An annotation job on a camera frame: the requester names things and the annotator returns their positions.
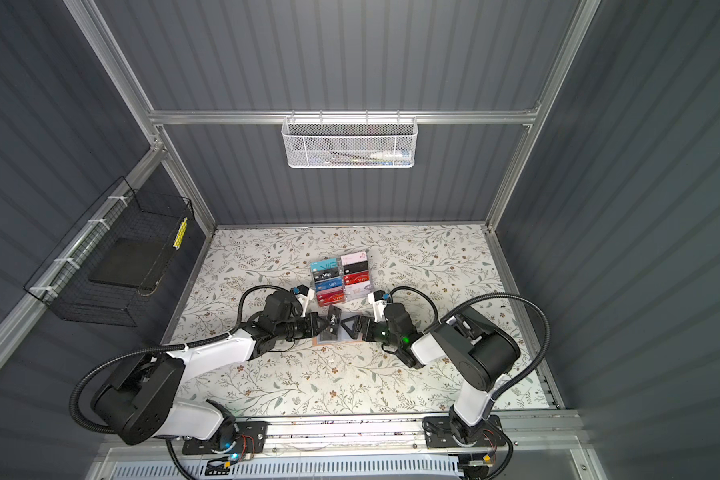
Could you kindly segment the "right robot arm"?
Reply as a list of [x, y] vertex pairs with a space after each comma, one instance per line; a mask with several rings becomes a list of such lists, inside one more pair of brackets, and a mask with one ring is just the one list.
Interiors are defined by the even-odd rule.
[[521, 356], [511, 336], [471, 308], [422, 333], [403, 304], [379, 300], [372, 317], [344, 317], [339, 325], [352, 339], [377, 343], [410, 368], [449, 360], [462, 378], [449, 410], [451, 431], [464, 440], [487, 423], [498, 390], [509, 383], [509, 373]]

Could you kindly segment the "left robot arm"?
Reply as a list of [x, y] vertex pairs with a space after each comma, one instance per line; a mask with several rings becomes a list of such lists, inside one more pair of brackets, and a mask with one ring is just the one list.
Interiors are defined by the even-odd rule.
[[90, 401], [97, 421], [80, 407], [83, 389], [95, 376], [84, 376], [70, 398], [75, 421], [92, 431], [115, 434], [136, 445], [151, 438], [189, 437], [224, 451], [235, 441], [235, 417], [219, 402], [182, 399], [180, 387], [191, 379], [230, 365], [241, 366], [273, 351], [277, 342], [312, 339], [325, 331], [327, 317], [308, 309], [305, 287], [278, 288], [262, 310], [240, 319], [234, 329], [182, 344], [144, 348], [104, 363], [110, 376]]

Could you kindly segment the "pink leather card wallet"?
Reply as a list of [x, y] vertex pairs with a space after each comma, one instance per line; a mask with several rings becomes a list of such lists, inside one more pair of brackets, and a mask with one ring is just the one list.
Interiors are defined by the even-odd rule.
[[[344, 313], [342, 312], [342, 319], [348, 318], [353, 315], [360, 315], [359, 313], [349, 312]], [[325, 331], [322, 332], [319, 336], [312, 339], [312, 343], [314, 346], [328, 346], [328, 345], [335, 345], [335, 344], [342, 344], [342, 343], [357, 343], [361, 342], [362, 340], [353, 340], [350, 338], [350, 336], [340, 327], [339, 330], [339, 337], [335, 341], [328, 340], [326, 338]]]

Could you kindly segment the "black VIP card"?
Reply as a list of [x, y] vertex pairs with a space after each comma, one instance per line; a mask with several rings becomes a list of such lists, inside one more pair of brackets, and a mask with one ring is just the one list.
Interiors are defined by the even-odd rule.
[[326, 338], [331, 341], [335, 341], [339, 337], [339, 330], [341, 327], [342, 310], [336, 305], [330, 305], [328, 308], [328, 320], [329, 324], [325, 331]]

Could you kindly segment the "clear acrylic card holder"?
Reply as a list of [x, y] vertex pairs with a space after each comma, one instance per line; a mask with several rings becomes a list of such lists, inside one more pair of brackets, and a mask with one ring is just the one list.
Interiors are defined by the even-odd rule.
[[[343, 286], [342, 286], [341, 288], [335, 288], [335, 289], [331, 289], [331, 290], [341, 289], [341, 290], [344, 291], [345, 286], [346, 286], [346, 285], [344, 284], [344, 277], [345, 277], [346, 275], [343, 274], [343, 265], [342, 265], [342, 263], [341, 263], [341, 257], [342, 257], [342, 256], [335, 257], [335, 258], [336, 258], [337, 261], [338, 261], [338, 268], [337, 268], [337, 269], [340, 270], [341, 276], [340, 276], [339, 278], [342, 279], [342, 281], [343, 281]], [[368, 270], [367, 270], [367, 271], [368, 271], [369, 274], [370, 274], [370, 282], [371, 282], [371, 284], [373, 285], [373, 282], [372, 282], [372, 279], [371, 279], [370, 268], [369, 268], [369, 255], [368, 255], [368, 253], [367, 253], [367, 257], [368, 257], [368, 261], [367, 261], [367, 262], [368, 262]], [[311, 274], [311, 277], [312, 277], [312, 273], [313, 273], [313, 272], [311, 271], [310, 266], [309, 266], [309, 270], [310, 270], [310, 274]], [[315, 281], [313, 280], [314, 290], [315, 290], [315, 284], [316, 284], [316, 283], [317, 283], [317, 282], [315, 282]]]

